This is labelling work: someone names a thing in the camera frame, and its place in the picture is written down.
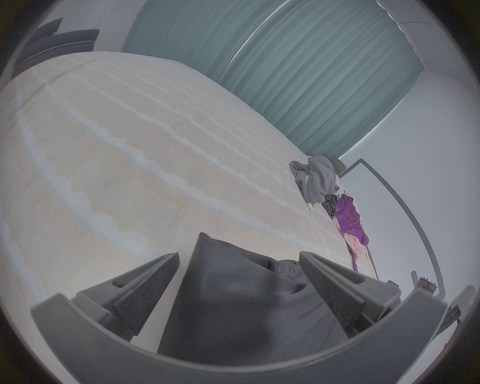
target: mattress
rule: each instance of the mattress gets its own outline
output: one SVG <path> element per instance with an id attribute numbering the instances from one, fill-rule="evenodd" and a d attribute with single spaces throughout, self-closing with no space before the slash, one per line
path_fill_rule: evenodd
<path id="1" fill-rule="evenodd" d="M 111 52 L 51 59 L 7 85 L 0 115 L 0 297 L 64 381 L 31 306 L 178 252 L 160 303 L 166 323 L 200 232 L 276 259 L 311 251 L 351 268 L 327 212 L 309 211 L 290 173 L 289 161 L 306 155 L 181 63 Z"/>

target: wall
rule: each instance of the wall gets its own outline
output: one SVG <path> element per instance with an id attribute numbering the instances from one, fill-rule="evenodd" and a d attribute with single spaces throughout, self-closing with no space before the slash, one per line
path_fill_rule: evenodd
<path id="1" fill-rule="evenodd" d="M 378 0 L 398 23 L 427 70 L 443 73 L 479 91 L 467 59 L 447 30 L 418 0 Z"/>
<path id="2" fill-rule="evenodd" d="M 396 190 L 432 244 L 447 302 L 480 287 L 480 96 L 425 71 L 397 107 L 341 160 L 363 158 Z M 454 327 L 436 338 L 402 383 L 433 362 Z"/>
<path id="3" fill-rule="evenodd" d="M 63 0 L 41 25 L 63 17 L 57 34 L 99 29 L 94 51 L 120 52 L 146 0 Z"/>

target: beige bedsheet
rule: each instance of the beige bedsheet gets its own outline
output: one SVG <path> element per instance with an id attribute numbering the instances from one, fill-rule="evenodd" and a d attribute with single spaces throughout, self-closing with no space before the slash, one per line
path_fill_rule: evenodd
<path id="1" fill-rule="evenodd" d="M 351 268 L 328 214 L 309 211 L 290 173 L 305 154 L 183 64 L 107 52 L 52 59 L 8 84 L 0 116 L 0 297 L 57 375 L 29 308 L 179 252 L 168 308 L 201 231 Z M 369 262 L 359 270 L 374 276 Z"/>

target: curtain fold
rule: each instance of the curtain fold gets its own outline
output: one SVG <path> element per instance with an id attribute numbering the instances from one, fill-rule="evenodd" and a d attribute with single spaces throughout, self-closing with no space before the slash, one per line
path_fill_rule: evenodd
<path id="1" fill-rule="evenodd" d="M 123 50 L 183 62 L 262 114 L 301 151 L 337 157 L 423 71 L 375 0 L 149 0 Z"/>

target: pink garment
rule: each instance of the pink garment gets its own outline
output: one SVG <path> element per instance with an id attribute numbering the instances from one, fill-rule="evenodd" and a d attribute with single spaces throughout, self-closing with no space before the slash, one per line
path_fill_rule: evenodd
<path id="1" fill-rule="evenodd" d="M 360 243 L 360 240 L 357 239 L 355 236 L 350 235 L 349 233 L 346 233 L 346 232 L 342 231 L 342 228 L 340 228 L 340 224 L 339 224 L 336 216 L 333 218 L 333 223 L 335 224 L 336 228 L 338 229 L 338 231 L 341 233 L 341 235 L 345 239 L 345 242 L 352 249 L 352 252 L 354 253 L 355 260 L 358 260 L 358 258 L 362 254 L 362 244 Z"/>

